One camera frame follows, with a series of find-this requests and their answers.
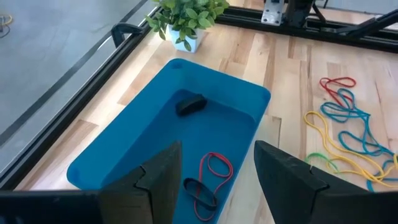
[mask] pile of rubber bands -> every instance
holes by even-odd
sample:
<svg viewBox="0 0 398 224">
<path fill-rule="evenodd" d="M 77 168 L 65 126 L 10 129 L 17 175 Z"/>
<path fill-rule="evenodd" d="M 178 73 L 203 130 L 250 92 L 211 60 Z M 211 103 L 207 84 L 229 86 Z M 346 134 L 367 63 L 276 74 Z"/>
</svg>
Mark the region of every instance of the pile of rubber bands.
<svg viewBox="0 0 398 224">
<path fill-rule="evenodd" d="M 305 158 L 305 162 L 309 162 L 310 159 L 313 157 L 319 157 L 326 161 L 327 167 L 333 173 L 352 173 L 361 175 L 366 178 L 366 185 L 368 187 L 368 190 L 372 192 L 374 191 L 372 185 L 373 182 L 377 182 L 386 187 L 398 187 L 398 185 L 385 183 L 390 181 L 398 181 L 398 178 L 387 178 L 392 169 L 398 169 L 397 154 L 393 153 L 390 149 L 378 143 L 378 141 L 373 136 L 371 128 L 369 126 L 369 120 L 371 118 L 371 115 L 356 106 L 354 94 L 347 89 L 354 87 L 356 81 L 350 77 L 342 77 L 336 79 L 321 78 L 319 82 L 321 87 L 324 88 L 335 101 L 325 102 L 324 104 L 322 104 L 320 107 L 320 111 L 322 112 L 322 114 L 338 123 L 345 123 L 349 119 L 357 119 L 364 124 L 364 130 L 362 136 L 360 137 L 355 136 L 349 131 L 340 131 L 338 133 L 338 140 L 341 146 L 339 146 L 329 136 L 328 125 L 324 116 L 316 111 L 309 111 L 304 115 L 304 121 L 309 126 L 315 128 L 321 134 L 323 147 L 329 153 L 331 159 L 329 159 L 327 156 L 324 156 L 322 153 L 314 152 L 309 154 Z M 330 84 L 338 85 L 342 88 L 340 88 L 338 91 L 334 91 L 329 87 Z M 315 126 L 315 124 L 309 122 L 307 117 L 310 115 L 314 115 L 320 118 L 323 121 L 324 128 L 319 128 L 318 126 Z M 344 137 L 349 137 L 351 139 L 354 139 L 355 141 L 360 142 L 362 145 L 362 149 L 355 150 L 352 147 L 349 147 Z M 364 159 L 367 163 L 375 167 L 378 170 L 378 173 L 372 174 L 368 170 L 362 168 L 357 162 L 353 161 L 352 159 L 333 152 L 332 150 L 330 150 L 329 145 L 333 146 L 335 149 L 343 153 L 352 154 Z M 380 166 L 377 162 L 371 159 L 371 157 L 377 157 L 381 154 L 387 154 L 390 157 L 390 159 L 384 161 L 382 166 Z M 339 170 L 336 164 L 333 163 L 333 161 L 337 160 L 345 161 L 352 166 L 353 170 Z"/>
</svg>

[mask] white flower pot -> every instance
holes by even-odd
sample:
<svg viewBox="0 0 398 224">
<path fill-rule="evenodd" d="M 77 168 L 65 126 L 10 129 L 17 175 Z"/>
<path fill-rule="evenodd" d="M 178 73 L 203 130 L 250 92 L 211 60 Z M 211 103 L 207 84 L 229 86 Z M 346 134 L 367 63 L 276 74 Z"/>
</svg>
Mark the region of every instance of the white flower pot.
<svg viewBox="0 0 398 224">
<path fill-rule="evenodd" d="M 184 46 L 184 42 L 181 42 L 178 44 L 175 43 L 175 41 L 180 37 L 180 32 L 176 31 L 176 30 L 172 30 L 172 26 L 168 26 L 168 27 L 169 27 L 170 38 L 171 38 L 171 41 L 172 41 L 174 47 L 177 50 L 182 50 L 185 52 L 195 53 L 200 45 L 203 35 L 205 34 L 205 31 L 203 29 L 195 29 L 195 33 L 197 34 L 197 37 L 198 37 L 197 39 L 193 40 L 189 37 L 185 37 L 185 40 L 187 40 L 188 43 L 191 45 L 191 51 L 188 51 Z"/>
</svg>

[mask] wooden floor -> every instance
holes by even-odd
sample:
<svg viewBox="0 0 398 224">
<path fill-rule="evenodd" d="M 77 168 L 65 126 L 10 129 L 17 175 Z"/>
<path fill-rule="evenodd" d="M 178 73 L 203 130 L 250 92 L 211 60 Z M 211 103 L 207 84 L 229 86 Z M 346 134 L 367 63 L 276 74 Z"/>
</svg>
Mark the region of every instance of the wooden floor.
<svg viewBox="0 0 398 224">
<path fill-rule="evenodd" d="M 263 7 L 262 1 L 234 0 L 231 4 Z M 352 23 L 370 17 L 330 10 L 324 11 L 324 14 L 329 20 Z M 217 25 L 207 30 L 195 54 L 176 51 L 171 42 L 163 41 L 154 34 L 148 35 L 17 189 L 74 189 L 66 179 L 71 161 L 172 58 L 186 58 L 269 89 L 271 102 L 256 139 L 266 140 L 301 159 L 311 152 L 326 154 L 321 136 L 303 122 L 306 112 L 318 111 L 323 102 L 330 101 L 330 97 L 320 88 L 319 79 L 353 77 L 358 83 L 352 91 L 358 107 L 372 114 L 370 123 L 376 139 L 398 152 L 397 55 Z M 315 119 L 315 123 L 321 125 L 320 120 Z M 336 142 L 336 135 L 341 130 L 356 134 L 363 131 L 363 124 L 359 121 L 336 124 L 329 120 L 328 124 Z M 349 143 L 359 147 L 355 142 Z M 352 158 L 366 166 L 358 158 Z M 380 157 L 376 160 L 381 164 L 384 159 Z M 345 167 L 341 163 L 338 165 L 341 169 Z M 398 177 L 398 171 L 391 176 Z M 345 174 L 343 178 L 366 188 L 365 180 L 360 176 Z M 374 184 L 374 188 L 378 191 L 397 190 L 379 184 Z M 245 158 L 231 197 L 234 200 L 229 199 L 219 223 L 273 222 L 256 180 L 251 153 Z"/>
</svg>

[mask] red rubber band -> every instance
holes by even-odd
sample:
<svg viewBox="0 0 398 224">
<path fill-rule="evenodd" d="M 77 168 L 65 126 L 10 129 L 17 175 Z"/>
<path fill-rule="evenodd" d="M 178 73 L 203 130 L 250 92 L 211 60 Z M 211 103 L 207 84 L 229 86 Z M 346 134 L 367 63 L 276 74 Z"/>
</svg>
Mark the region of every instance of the red rubber band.
<svg viewBox="0 0 398 224">
<path fill-rule="evenodd" d="M 212 157 L 216 157 L 217 159 L 221 160 L 222 162 L 224 162 L 227 166 L 228 166 L 228 173 L 227 174 L 220 174 L 217 173 L 216 171 L 214 171 L 211 167 L 210 167 L 210 159 Z M 204 155 L 202 157 L 202 159 L 200 160 L 200 165 L 199 165 L 199 178 L 198 180 L 201 182 L 202 176 L 203 176 L 203 163 L 205 161 L 205 159 L 207 158 L 207 168 L 210 170 L 210 172 L 214 175 L 216 175 L 217 177 L 224 177 L 226 178 L 222 183 L 220 183 L 219 186 L 217 186 L 217 188 L 214 190 L 213 194 L 216 194 L 217 191 L 220 189 L 220 187 L 222 185 L 224 185 L 225 183 L 227 183 L 227 181 L 229 181 L 233 174 L 234 174 L 234 169 L 233 166 L 231 164 L 231 162 L 222 154 L 217 153 L 217 152 L 209 152 L 206 155 Z M 198 188 L 197 190 L 197 195 L 200 194 L 200 189 Z M 195 211 L 196 216 L 198 217 L 199 220 L 203 221 L 203 222 L 207 222 L 209 220 L 211 220 L 214 217 L 214 214 L 216 213 L 215 211 L 208 217 L 208 218 L 203 218 L 199 215 L 198 210 L 197 210 L 197 201 L 194 200 L 193 201 L 193 209 Z"/>
<path fill-rule="evenodd" d="M 342 80 L 349 80 L 349 81 L 352 82 L 352 84 L 345 84 L 345 83 L 340 82 L 340 81 L 342 81 Z M 336 97 L 336 96 L 338 95 L 337 92 L 336 92 L 335 90 L 332 90 L 331 88 L 328 87 L 328 84 L 329 84 L 329 83 L 333 83 L 333 84 L 337 84 L 337 85 L 339 85 L 339 86 L 351 88 L 351 87 L 354 87 L 354 86 L 356 85 L 355 79 L 350 78 L 350 77 L 341 77 L 341 78 L 327 78 L 327 77 L 325 77 L 325 78 L 321 78 L 321 79 L 319 80 L 319 84 L 321 84 L 321 86 L 329 93 L 329 95 L 330 95 L 340 106 L 343 106 L 343 107 L 344 107 L 344 105 L 343 105 L 343 104 L 340 102 L 340 100 Z M 343 96 L 344 96 L 344 98 L 346 98 L 347 100 L 350 100 L 351 103 L 353 102 L 353 99 L 351 99 L 351 97 L 346 96 L 346 95 L 343 95 Z"/>
</svg>

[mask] blue plastic bin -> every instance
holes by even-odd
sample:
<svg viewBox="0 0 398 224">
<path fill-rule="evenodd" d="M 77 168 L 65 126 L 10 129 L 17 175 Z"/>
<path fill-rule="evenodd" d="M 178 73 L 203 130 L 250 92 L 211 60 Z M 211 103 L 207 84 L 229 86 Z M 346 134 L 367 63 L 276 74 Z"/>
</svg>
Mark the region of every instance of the blue plastic bin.
<svg viewBox="0 0 398 224">
<path fill-rule="evenodd" d="M 208 99 L 206 108 L 178 117 L 175 104 L 196 93 Z M 210 221 L 215 223 L 270 97 L 262 86 L 186 60 L 171 60 L 72 162 L 68 180 L 80 189 L 100 189 L 180 140 L 183 179 L 198 178 L 200 159 L 210 151 L 222 153 L 234 167 L 234 177 L 216 195 L 220 206 Z M 215 170 L 227 171 L 216 159 L 211 163 Z M 211 190 L 223 180 L 204 166 L 203 182 Z M 199 211 L 204 217 L 208 214 Z M 183 223 L 201 221 L 181 187 L 174 224 Z"/>
</svg>

